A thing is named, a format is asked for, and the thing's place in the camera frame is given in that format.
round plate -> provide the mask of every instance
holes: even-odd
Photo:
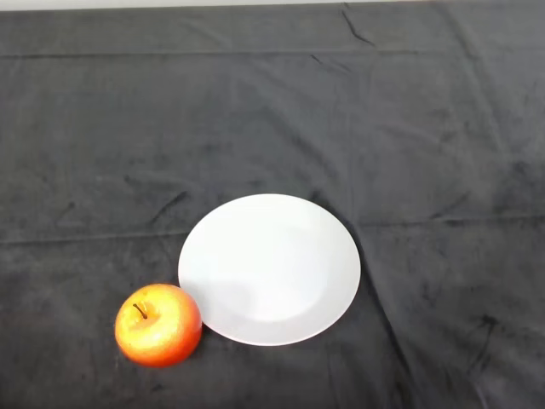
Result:
[[[224,337],[284,345],[337,321],[359,284],[352,236],[303,199],[259,194],[211,211],[180,254],[180,286]]]

